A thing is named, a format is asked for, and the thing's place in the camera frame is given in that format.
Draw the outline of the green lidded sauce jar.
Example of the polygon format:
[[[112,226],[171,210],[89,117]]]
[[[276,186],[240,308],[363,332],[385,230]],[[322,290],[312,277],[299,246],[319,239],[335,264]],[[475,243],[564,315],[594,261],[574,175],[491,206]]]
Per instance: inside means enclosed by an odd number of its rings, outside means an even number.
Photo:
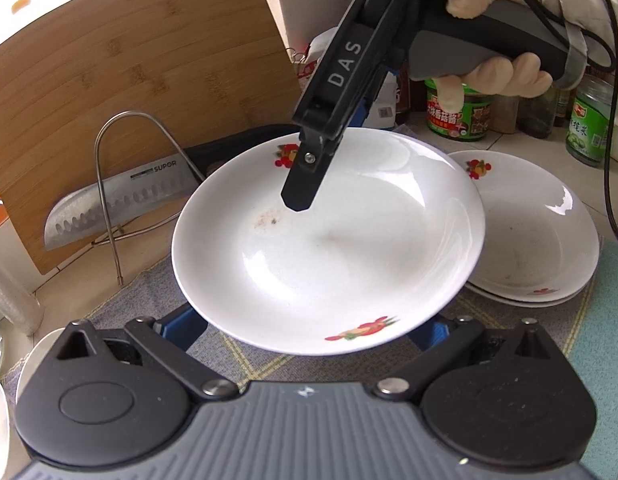
[[[425,80],[427,88],[426,125],[434,133],[456,141],[482,140],[489,130],[492,116],[492,97],[463,86],[464,102],[458,113],[448,113],[438,102],[434,81]]]

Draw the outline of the yellow lidded spice jar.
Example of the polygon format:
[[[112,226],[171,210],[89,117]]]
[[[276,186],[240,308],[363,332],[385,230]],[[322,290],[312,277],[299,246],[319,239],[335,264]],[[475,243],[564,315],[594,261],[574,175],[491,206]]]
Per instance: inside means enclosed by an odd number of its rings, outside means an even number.
[[[490,128],[501,134],[515,133],[518,119],[518,96],[493,96]]]

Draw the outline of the white plate with stain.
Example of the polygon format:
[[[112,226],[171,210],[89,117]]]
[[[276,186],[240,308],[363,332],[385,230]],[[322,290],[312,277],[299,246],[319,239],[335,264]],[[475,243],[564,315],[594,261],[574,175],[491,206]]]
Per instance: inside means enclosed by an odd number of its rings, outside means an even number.
[[[189,304],[244,344],[295,356],[373,348],[446,307],[485,238],[463,169],[410,136],[353,128],[296,212],[281,191],[297,145],[240,154],[185,204],[171,260]]]

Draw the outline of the bamboo cutting board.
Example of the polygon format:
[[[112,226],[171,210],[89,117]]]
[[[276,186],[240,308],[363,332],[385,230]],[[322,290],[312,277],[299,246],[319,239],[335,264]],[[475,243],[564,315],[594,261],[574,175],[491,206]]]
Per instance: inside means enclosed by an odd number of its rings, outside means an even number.
[[[72,0],[0,46],[0,195],[34,265],[66,194],[190,146],[286,124],[300,95],[266,0]]]

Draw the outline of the white bowl floral far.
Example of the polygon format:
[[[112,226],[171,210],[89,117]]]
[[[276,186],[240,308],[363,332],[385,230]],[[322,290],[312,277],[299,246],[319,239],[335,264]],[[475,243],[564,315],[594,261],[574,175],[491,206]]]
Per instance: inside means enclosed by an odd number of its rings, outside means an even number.
[[[63,331],[62,328],[56,328],[56,330],[52,330],[50,333],[46,334],[24,359],[24,365],[22,366],[16,388],[16,401],[19,401],[32,375],[44,360],[47,353],[52,349],[58,337],[62,335]]]

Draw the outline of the green labelled glass jar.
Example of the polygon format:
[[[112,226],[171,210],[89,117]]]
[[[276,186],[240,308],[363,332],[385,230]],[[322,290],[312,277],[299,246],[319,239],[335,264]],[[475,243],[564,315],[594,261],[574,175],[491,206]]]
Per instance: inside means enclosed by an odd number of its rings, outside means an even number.
[[[603,164],[612,96],[608,82],[590,75],[583,76],[576,88],[565,148],[585,165]]]

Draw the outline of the steel santoku knife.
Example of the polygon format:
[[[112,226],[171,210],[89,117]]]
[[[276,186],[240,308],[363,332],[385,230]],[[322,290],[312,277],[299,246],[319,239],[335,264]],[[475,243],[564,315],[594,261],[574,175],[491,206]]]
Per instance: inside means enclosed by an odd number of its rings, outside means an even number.
[[[293,125],[269,125],[184,148],[103,181],[110,223],[119,226],[142,214],[190,196],[211,169],[272,139],[297,132]],[[106,231],[98,186],[63,197],[48,214],[44,247],[53,250]]]

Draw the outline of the dark glass sauce bottle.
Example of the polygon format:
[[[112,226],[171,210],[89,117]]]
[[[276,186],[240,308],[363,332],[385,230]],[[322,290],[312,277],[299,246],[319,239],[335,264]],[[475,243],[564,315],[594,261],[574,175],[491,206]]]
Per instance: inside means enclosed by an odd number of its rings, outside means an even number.
[[[516,128],[527,136],[547,139],[553,130],[558,99],[559,91],[554,88],[550,88],[537,98],[522,98],[518,103]]]

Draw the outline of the crumpled white plastic bag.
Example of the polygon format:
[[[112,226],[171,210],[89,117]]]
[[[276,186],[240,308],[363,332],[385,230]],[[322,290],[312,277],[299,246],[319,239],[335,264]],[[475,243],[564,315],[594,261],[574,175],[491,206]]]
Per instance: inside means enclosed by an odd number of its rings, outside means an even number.
[[[294,112],[305,129],[334,133],[339,128],[394,127],[398,70],[384,63],[386,42],[361,24],[332,28],[330,40]]]

